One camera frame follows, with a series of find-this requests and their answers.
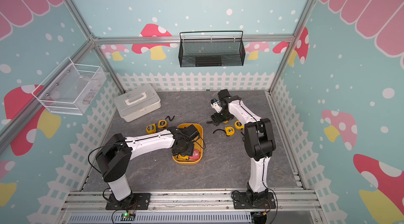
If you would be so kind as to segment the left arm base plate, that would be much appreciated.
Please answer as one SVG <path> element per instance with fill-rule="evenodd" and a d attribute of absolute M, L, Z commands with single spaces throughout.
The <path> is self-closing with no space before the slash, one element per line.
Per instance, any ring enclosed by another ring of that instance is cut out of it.
<path fill-rule="evenodd" d="M 150 193 L 132 193 L 122 200 L 117 200 L 111 194 L 106 204 L 106 210 L 147 210 L 150 203 Z"/>

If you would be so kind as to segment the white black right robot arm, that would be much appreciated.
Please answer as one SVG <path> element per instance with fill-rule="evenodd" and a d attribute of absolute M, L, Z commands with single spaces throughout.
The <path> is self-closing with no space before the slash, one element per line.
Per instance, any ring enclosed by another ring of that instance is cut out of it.
<path fill-rule="evenodd" d="M 214 125 L 237 119 L 244 127 L 244 146 L 251 160 L 250 179 L 246 196 L 251 204 L 269 199 L 267 174 L 269 161 L 276 150 L 272 123 L 252 112 L 239 96 L 231 96 L 227 89 L 218 92 L 218 99 L 212 99 L 211 107 L 216 111 L 211 120 Z"/>

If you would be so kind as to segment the yellow tape measure front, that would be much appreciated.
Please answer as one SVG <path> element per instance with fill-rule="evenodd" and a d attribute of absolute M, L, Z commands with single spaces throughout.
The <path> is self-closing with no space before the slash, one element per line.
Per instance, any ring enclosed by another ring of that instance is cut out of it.
<path fill-rule="evenodd" d="M 189 161 L 189 156 L 177 155 L 177 156 L 176 156 L 176 159 L 177 159 L 179 162 L 187 162 L 187 161 Z"/>

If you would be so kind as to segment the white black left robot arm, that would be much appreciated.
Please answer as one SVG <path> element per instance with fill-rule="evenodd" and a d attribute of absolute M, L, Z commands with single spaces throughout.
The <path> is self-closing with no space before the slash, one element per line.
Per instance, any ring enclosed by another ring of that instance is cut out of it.
<path fill-rule="evenodd" d="M 126 177 L 126 170 L 132 159 L 160 149 L 170 149 L 174 157 L 191 156 L 195 144 L 200 139 L 202 135 L 195 125 L 184 128 L 169 127 L 136 137 L 125 137 L 119 133 L 112 136 L 103 146 L 90 152 L 95 155 L 98 167 L 93 164 L 91 166 L 102 175 L 113 197 L 117 201 L 124 201 L 133 195 Z"/>

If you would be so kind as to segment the pink tape measure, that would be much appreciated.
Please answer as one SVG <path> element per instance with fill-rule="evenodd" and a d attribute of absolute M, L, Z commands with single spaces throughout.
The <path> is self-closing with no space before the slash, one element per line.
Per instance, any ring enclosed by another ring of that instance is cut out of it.
<path fill-rule="evenodd" d="M 199 160 L 201 157 L 201 153 L 198 149 L 194 149 L 193 150 L 193 155 L 189 157 L 190 160 L 192 161 L 196 161 Z"/>

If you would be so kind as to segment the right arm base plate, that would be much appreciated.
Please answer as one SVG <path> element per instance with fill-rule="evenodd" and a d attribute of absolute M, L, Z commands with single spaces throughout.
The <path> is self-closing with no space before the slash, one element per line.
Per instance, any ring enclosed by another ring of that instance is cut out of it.
<path fill-rule="evenodd" d="M 263 192 L 240 192 L 234 190 L 231 192 L 235 209 L 276 209 L 276 201 L 272 192 L 265 190 Z"/>

